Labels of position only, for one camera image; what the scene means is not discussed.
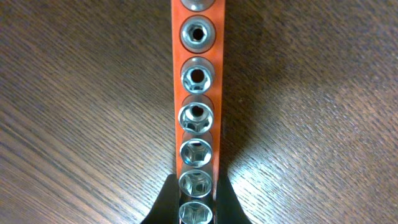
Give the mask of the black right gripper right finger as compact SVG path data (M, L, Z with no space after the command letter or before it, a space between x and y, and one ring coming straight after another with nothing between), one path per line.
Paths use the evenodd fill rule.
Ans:
M215 202L217 224L251 224L227 175L218 177Z

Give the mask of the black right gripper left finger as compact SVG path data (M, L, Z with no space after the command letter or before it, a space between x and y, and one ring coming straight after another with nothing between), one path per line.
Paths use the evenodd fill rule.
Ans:
M141 224L178 224L179 186L176 174L167 176L150 212Z

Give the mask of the orange socket rail holder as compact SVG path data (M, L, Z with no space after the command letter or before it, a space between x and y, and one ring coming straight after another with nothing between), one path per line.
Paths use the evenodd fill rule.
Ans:
M215 0L214 4L207 10L202 12L193 12L185 8L180 0L172 0L171 2L171 21L172 21L172 56L173 56L173 73L174 73L174 103L175 103L175 140L176 140L176 169L177 180L182 173L182 161L179 149L182 143L185 131L178 123L178 111L182 107L184 99L193 95L186 91L182 86L180 72L183 64L192 57L204 57L208 59L215 68L215 79L208 91L204 94L207 96L214 107L214 124L208 131L213 137L213 155L208 163L213 171L213 188L212 191L204 198L214 197L216 195L216 184L218 180L218 170L220 161L220 141L221 141L221 105L223 94L223 56L224 56L224 22L225 22L225 0ZM180 29L182 24L192 16L205 16L214 25L216 29L216 39L212 47L202 54L195 54L188 51L180 40Z

